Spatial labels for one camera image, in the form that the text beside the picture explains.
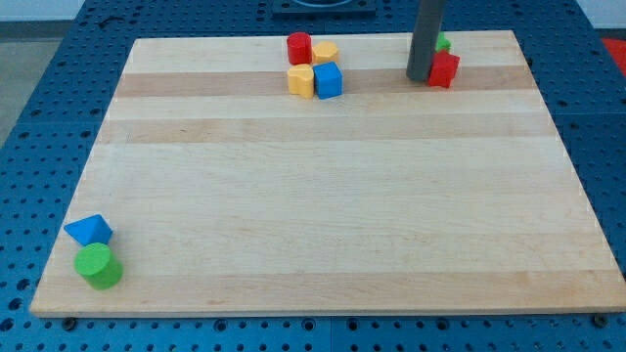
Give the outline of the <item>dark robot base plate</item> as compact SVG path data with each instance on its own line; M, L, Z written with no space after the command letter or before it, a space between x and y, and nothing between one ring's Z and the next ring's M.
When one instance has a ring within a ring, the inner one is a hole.
M271 6L274 18L305 15L372 15L377 0L274 0Z

